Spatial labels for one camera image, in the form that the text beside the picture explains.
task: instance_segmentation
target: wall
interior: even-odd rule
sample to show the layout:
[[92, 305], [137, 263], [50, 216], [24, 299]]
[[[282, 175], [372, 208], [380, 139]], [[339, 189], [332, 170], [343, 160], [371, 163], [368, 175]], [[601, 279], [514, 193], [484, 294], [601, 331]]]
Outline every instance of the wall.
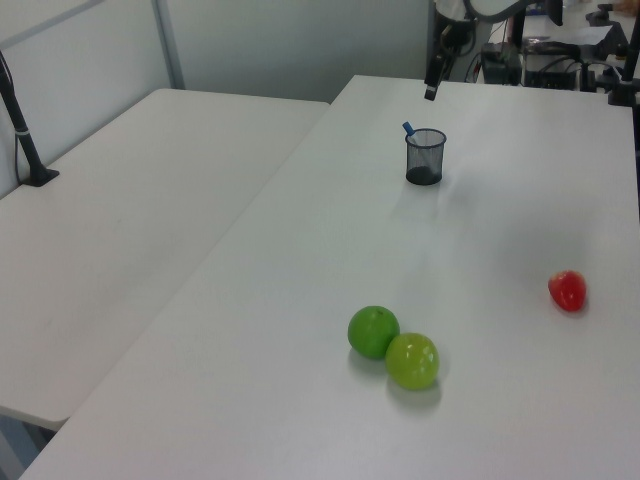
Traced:
[[354, 74], [424, 78], [427, 0], [158, 0], [191, 90], [331, 102]]
[[[0, 43], [45, 164], [149, 92], [169, 86], [151, 0], [100, 2], [47, 27]], [[0, 104], [0, 197], [15, 186], [13, 126]]]

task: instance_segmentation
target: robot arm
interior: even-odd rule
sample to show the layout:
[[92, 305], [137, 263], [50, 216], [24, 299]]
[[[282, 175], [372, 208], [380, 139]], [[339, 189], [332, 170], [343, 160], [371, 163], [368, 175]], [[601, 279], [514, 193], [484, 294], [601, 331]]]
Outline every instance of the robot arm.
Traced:
[[[478, 21], [497, 23], [536, 0], [435, 0], [433, 55], [427, 66], [425, 98], [434, 100], [442, 80], [448, 80], [456, 59], [475, 46]], [[551, 19], [562, 25], [562, 0], [547, 0]], [[471, 43], [467, 52], [462, 48]]]

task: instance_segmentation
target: table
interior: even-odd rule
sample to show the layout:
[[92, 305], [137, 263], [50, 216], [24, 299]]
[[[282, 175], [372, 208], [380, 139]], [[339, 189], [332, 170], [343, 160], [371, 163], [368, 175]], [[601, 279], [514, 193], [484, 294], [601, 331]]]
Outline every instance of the table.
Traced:
[[[355, 77], [23, 478], [636, 478], [630, 110], [423, 93]], [[437, 186], [404, 179], [407, 120], [448, 136]], [[566, 268], [579, 315], [547, 292]], [[350, 351], [370, 304], [435, 341], [434, 387]]]
[[327, 109], [159, 90], [0, 202], [0, 414], [58, 429]]

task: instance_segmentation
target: black mesh pen holder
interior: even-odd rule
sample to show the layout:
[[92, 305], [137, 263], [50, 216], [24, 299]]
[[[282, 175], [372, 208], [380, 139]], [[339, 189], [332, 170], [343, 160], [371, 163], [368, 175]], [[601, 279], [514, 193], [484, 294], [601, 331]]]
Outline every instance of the black mesh pen holder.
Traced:
[[404, 141], [407, 143], [407, 180], [416, 185], [433, 185], [442, 180], [447, 136], [440, 130], [420, 128]]

